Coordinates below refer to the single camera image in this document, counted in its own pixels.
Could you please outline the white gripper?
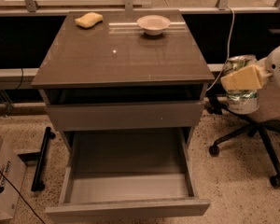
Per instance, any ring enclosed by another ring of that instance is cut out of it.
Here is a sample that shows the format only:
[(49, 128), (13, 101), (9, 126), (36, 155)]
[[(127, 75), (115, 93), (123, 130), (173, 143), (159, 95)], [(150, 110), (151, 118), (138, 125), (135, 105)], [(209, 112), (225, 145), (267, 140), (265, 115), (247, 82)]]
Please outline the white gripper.
[(259, 90), (272, 81), (280, 88), (280, 46), (254, 64), (233, 71), (220, 79), (226, 91)]

